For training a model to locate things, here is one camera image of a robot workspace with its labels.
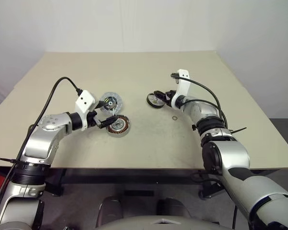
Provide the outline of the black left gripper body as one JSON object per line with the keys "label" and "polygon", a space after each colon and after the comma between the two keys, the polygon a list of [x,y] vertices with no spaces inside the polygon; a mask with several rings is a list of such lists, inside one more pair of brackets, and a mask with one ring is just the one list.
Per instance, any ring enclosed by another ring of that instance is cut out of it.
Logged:
{"label": "black left gripper body", "polygon": [[98,127],[101,128],[101,121],[97,117],[97,112],[95,110],[88,112],[87,114],[87,127]]}

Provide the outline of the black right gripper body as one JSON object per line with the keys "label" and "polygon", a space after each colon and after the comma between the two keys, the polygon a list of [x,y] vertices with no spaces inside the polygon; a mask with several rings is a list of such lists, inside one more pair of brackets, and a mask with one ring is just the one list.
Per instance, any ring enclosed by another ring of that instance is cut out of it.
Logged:
{"label": "black right gripper body", "polygon": [[176,90],[170,90],[168,92],[165,92],[165,103],[167,106],[171,106],[171,102],[175,94]]}

